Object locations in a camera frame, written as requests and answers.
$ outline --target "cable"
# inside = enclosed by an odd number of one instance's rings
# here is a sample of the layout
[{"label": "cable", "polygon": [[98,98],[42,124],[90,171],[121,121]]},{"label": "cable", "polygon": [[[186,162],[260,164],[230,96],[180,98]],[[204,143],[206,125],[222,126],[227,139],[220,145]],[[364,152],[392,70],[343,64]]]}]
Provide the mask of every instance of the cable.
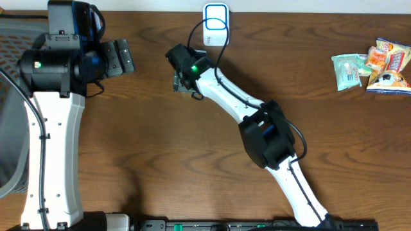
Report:
[{"label": "cable", "polygon": [[[201,24],[203,24],[205,21],[208,21],[209,19],[217,19],[217,18],[203,19],[203,20],[201,20],[201,21],[191,30],[191,33],[190,33],[190,35],[189,35],[189,37],[188,37],[188,42],[187,42],[187,48],[188,48],[188,49],[189,49],[189,47],[190,47],[190,41],[191,41],[191,37],[192,37],[193,34],[194,34],[194,31],[195,31]],[[219,20],[219,21],[221,21],[222,23],[225,24],[225,30],[226,30],[226,32],[227,32],[227,36],[226,36],[226,38],[225,38],[225,42],[224,42],[223,48],[221,49],[221,52],[220,52],[220,54],[218,55],[218,59],[217,59],[217,62],[216,62],[216,66],[215,66],[215,68],[214,68],[214,75],[215,75],[215,77],[216,77],[216,80],[217,80],[218,84],[220,84],[229,94],[231,94],[231,95],[234,96],[236,99],[238,99],[239,101],[241,101],[242,103],[244,103],[246,106],[255,108],[255,109],[257,109],[257,110],[262,110],[263,112],[269,113],[269,111],[268,111],[267,109],[261,108],[260,106],[257,106],[257,105],[250,104],[250,103],[248,102],[248,100],[243,99],[242,97],[240,97],[239,95],[237,95],[237,94],[236,94],[235,92],[233,92],[230,88],[228,88],[227,86],[225,86],[225,84],[224,84],[224,82],[221,80],[221,78],[218,77],[218,75],[217,75],[218,64],[220,63],[221,57],[223,56],[223,52],[224,52],[225,48],[227,47],[227,44],[228,44],[228,41],[229,41],[229,29],[228,29],[227,23],[225,23],[225,22],[222,21],[221,19],[217,19],[217,20]],[[317,210],[316,210],[316,209],[314,208],[314,206],[312,205],[312,203],[311,203],[310,199],[308,198],[306,192],[305,192],[304,189],[302,188],[301,183],[300,183],[300,181],[298,180],[297,175],[295,174],[293,167],[291,166],[294,162],[298,162],[298,161],[302,160],[302,159],[307,155],[307,142],[306,142],[306,139],[304,138],[304,136],[302,135],[302,133],[300,132],[300,130],[299,130],[293,123],[291,123],[291,121],[287,120],[287,119],[284,118],[282,115],[280,115],[279,118],[280,118],[281,120],[283,120],[286,124],[288,124],[288,126],[290,126],[290,127],[293,128],[293,130],[294,130],[294,131],[297,133],[297,135],[300,137],[301,142],[302,142],[302,145],[304,146],[304,150],[303,150],[303,152],[302,152],[302,155],[301,155],[300,157],[297,157],[296,159],[292,160],[292,161],[288,164],[288,167],[289,167],[289,169],[290,169],[290,171],[291,171],[291,174],[293,175],[295,181],[297,182],[297,184],[298,184],[301,192],[303,193],[304,197],[306,198],[308,205],[311,207],[311,209],[313,210],[313,212],[315,213],[315,215],[317,216],[317,218],[320,220],[320,223],[323,223],[323,220],[321,219],[321,217],[320,217],[319,213],[317,212]]]},{"label": "cable", "polygon": [[5,15],[0,14],[0,18],[5,19],[49,19],[47,15]]},{"label": "cable", "polygon": [[100,83],[100,81],[97,80],[97,81],[94,82],[94,84],[97,85],[97,87],[99,87],[101,90],[100,90],[99,92],[91,95],[91,96],[86,96],[87,99],[88,99],[88,98],[91,98],[91,97],[98,96],[99,94],[103,94],[103,93],[104,93],[104,86],[103,86],[103,84]]},{"label": "cable", "polygon": [[29,100],[27,95],[23,92],[23,90],[20,88],[20,86],[14,82],[12,77],[10,77],[6,72],[4,72],[0,68],[0,73],[6,78],[6,80],[14,87],[14,89],[20,94],[20,96],[23,98],[23,100],[27,103],[27,105],[30,107],[31,111],[33,111],[34,116],[36,117],[36,120],[39,124],[40,127],[40,140],[41,140],[41,145],[40,145],[40,174],[39,174],[39,205],[40,205],[40,216],[41,216],[41,222],[43,225],[43,230],[48,231],[48,222],[47,222],[47,215],[46,215],[46,205],[45,205],[45,199],[44,199],[44,172],[45,172],[45,158],[46,158],[46,125],[44,124],[43,119],[40,116],[39,111],[35,108],[33,103]]}]

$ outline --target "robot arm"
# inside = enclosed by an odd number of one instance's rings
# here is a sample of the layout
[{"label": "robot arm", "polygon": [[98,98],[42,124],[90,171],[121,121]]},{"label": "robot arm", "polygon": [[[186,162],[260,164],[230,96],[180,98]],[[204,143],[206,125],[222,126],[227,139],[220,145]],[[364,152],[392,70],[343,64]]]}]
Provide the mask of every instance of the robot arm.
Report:
[{"label": "robot arm", "polygon": [[[130,220],[126,214],[83,213],[78,190],[78,133],[87,84],[101,86],[100,81],[106,78],[133,72],[130,50],[124,39],[100,43],[105,21],[93,5],[50,1],[48,14],[49,34],[43,35],[48,48],[27,50],[17,63],[24,84],[21,89],[16,88],[28,98],[30,166],[21,225],[12,230],[128,231]],[[44,137],[40,136],[29,102],[44,121]],[[43,184],[40,173],[44,176]],[[44,201],[39,193],[41,188]],[[44,208],[39,209],[40,201]]]},{"label": "robot arm", "polygon": [[[295,140],[288,125],[281,119],[284,115],[278,104],[253,98],[218,69],[217,75],[223,86],[214,75],[215,66],[210,59],[182,44],[171,49],[166,57],[179,73],[181,84],[210,98],[237,121],[247,154],[277,180],[297,222],[305,227],[321,227],[328,222],[328,212],[316,199],[298,162],[292,163],[297,158],[293,149]],[[262,109],[247,106],[231,92],[251,105],[261,105]]]}]

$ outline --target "snack bag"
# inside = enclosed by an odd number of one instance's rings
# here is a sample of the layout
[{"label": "snack bag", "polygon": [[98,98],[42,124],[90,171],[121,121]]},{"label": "snack bag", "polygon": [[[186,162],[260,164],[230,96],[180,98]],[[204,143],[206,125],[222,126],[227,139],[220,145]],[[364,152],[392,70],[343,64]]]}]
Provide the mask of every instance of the snack bag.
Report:
[{"label": "snack bag", "polygon": [[370,76],[372,69],[367,67],[365,61],[367,60],[367,55],[358,54],[356,62],[358,66],[358,75],[359,76]]},{"label": "snack bag", "polygon": [[377,38],[377,48],[387,52],[386,71],[400,72],[411,60],[411,46]]},{"label": "snack bag", "polygon": [[371,69],[381,72],[384,70],[386,59],[387,52],[377,49],[376,47],[371,47],[370,50],[368,50],[368,57],[365,64]]},{"label": "snack bag", "polygon": [[383,94],[411,95],[411,87],[403,75],[396,71],[373,71],[368,82],[367,92]]},{"label": "snack bag", "polygon": [[344,90],[357,85],[361,86],[356,63],[357,56],[357,54],[351,54],[331,57],[337,77],[337,90]]}]

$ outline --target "green connector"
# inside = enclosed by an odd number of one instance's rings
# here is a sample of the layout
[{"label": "green connector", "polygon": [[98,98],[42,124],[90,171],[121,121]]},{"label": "green connector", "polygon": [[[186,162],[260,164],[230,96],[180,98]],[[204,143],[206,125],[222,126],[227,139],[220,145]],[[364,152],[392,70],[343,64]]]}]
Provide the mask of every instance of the green connector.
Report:
[{"label": "green connector", "polygon": [[181,224],[175,224],[174,225],[174,231],[182,231],[182,225]]}]

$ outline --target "wooden desk surface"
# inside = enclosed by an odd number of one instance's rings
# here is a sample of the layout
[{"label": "wooden desk surface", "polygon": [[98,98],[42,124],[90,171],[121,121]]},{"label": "wooden desk surface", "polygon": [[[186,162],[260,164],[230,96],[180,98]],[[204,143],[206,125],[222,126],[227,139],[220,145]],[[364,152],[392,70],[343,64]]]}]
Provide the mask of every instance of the wooden desk surface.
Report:
[{"label": "wooden desk surface", "polygon": [[[172,91],[164,54],[187,42],[201,13],[104,16],[104,39],[127,39],[137,71],[105,81],[106,92],[86,101],[84,209],[168,219],[293,216],[275,180],[248,158],[236,122],[211,100]],[[376,37],[411,44],[411,16],[233,13],[231,22],[222,71],[249,94],[276,100],[303,132],[300,165],[321,204],[344,219],[376,219],[381,230],[410,230],[410,98],[365,93],[367,78],[337,92],[331,57],[366,53]],[[192,43],[205,48],[201,28]],[[214,60],[220,52],[206,49]],[[0,230],[19,223],[25,196],[0,200]]]}]

